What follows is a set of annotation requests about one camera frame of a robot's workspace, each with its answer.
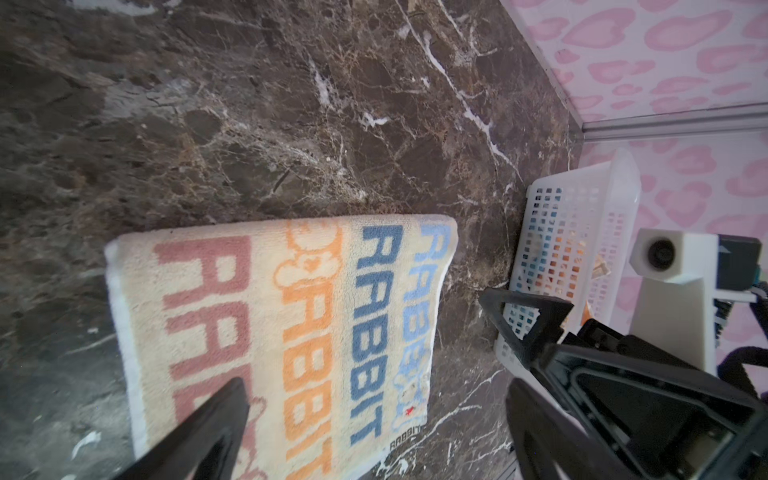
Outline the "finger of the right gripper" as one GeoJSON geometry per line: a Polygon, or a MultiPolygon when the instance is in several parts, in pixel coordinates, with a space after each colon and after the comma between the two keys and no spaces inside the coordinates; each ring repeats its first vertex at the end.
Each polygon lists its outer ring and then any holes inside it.
{"type": "Polygon", "coordinates": [[[525,369],[560,339],[573,309],[571,302],[557,297],[497,288],[484,289],[479,302],[525,369]]]}

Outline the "rabbit striped towel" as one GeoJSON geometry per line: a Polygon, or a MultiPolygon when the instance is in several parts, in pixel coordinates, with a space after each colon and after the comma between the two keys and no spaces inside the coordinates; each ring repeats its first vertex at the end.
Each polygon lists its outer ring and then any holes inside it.
{"type": "Polygon", "coordinates": [[[427,423],[445,215],[271,220],[123,235],[105,249],[133,448],[233,378],[237,479],[357,479],[427,423]]]}

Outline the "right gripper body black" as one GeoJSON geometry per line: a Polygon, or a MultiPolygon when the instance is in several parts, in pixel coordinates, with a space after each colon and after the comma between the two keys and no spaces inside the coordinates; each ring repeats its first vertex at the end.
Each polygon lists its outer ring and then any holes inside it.
{"type": "Polygon", "coordinates": [[[546,346],[539,380],[640,478],[764,479],[767,395],[746,368],[766,364],[766,350],[742,347],[709,374],[590,320],[546,346]]]}

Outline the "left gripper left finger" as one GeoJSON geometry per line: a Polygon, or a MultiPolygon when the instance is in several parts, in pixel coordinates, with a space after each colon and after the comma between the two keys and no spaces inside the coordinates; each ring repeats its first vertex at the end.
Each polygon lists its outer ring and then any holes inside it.
{"type": "Polygon", "coordinates": [[[243,380],[228,381],[116,479],[230,479],[249,409],[243,380]]]}

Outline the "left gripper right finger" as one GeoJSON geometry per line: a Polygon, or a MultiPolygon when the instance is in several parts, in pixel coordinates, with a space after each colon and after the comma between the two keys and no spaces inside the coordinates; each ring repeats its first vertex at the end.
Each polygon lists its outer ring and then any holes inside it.
{"type": "Polygon", "coordinates": [[[523,479],[634,479],[524,380],[506,397],[507,424],[523,479]]]}

